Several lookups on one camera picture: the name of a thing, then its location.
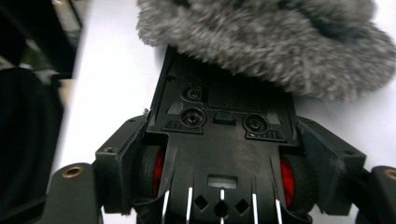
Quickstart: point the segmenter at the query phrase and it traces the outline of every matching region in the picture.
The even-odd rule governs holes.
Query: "red component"
[[[160,189],[161,176],[163,176],[163,161],[164,155],[163,151],[158,154],[157,162],[155,163],[155,171],[154,171],[154,194],[158,195],[158,190]]]
[[[287,160],[280,160],[280,168],[282,170],[283,188],[285,190],[286,204],[291,206],[294,198],[294,178],[293,171]]]

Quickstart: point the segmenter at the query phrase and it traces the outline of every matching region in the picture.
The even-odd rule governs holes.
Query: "white table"
[[[396,39],[396,1],[378,0],[375,22]],[[135,29],[132,0],[92,0],[78,50],[77,79],[53,171],[70,163],[94,161],[94,152],[121,124],[149,108],[163,64],[164,48],[143,45]],[[368,155],[365,168],[396,166],[396,80],[354,103],[296,97],[300,116],[313,119]],[[354,223],[315,209],[315,223]],[[134,223],[134,216],[105,215],[105,223]]]

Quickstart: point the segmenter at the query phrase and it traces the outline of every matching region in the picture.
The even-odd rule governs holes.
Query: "rectangular slot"
[[[219,189],[236,189],[238,186],[238,177],[227,175],[209,175],[207,185]]]

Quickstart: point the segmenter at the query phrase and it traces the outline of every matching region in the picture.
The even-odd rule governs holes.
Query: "white line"
[[[192,203],[192,188],[189,188],[189,198],[187,200],[186,224],[190,223],[191,203]]]
[[[276,199],[275,203],[276,203],[277,223],[282,224],[283,221],[282,221],[282,214],[280,213],[280,201]]]
[[[166,207],[168,206],[168,200],[169,200],[169,190],[165,192],[165,196],[163,199],[163,221],[162,221],[162,224],[165,223],[165,214],[166,214]]]
[[[256,194],[252,194],[253,196],[253,216],[254,216],[254,224],[259,224],[259,215],[257,213],[257,196]]]
[[[224,201],[224,189],[220,190],[220,199]]]

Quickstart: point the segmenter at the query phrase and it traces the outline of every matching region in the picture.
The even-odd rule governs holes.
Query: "fuzzy gray slipper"
[[[371,0],[138,0],[137,29],[233,74],[300,95],[350,101],[395,72],[390,38],[370,22]]]

